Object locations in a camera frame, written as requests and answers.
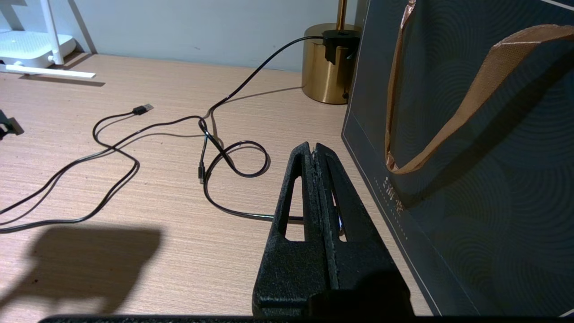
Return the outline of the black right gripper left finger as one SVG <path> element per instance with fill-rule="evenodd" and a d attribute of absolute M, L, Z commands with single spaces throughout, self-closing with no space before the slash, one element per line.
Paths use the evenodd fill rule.
<path fill-rule="evenodd" d="M 285 237 L 296 178 L 301 178 L 304 240 Z M 308 299 L 328 287 L 314 162 L 304 142 L 290 154 L 252 293 L 254 315 L 302 315 Z"/>

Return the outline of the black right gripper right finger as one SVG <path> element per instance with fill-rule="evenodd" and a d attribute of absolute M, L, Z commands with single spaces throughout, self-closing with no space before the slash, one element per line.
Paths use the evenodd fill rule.
<path fill-rule="evenodd" d="M 315 315 L 413 315 L 410 290 L 332 149 L 314 149 L 328 288 Z"/>

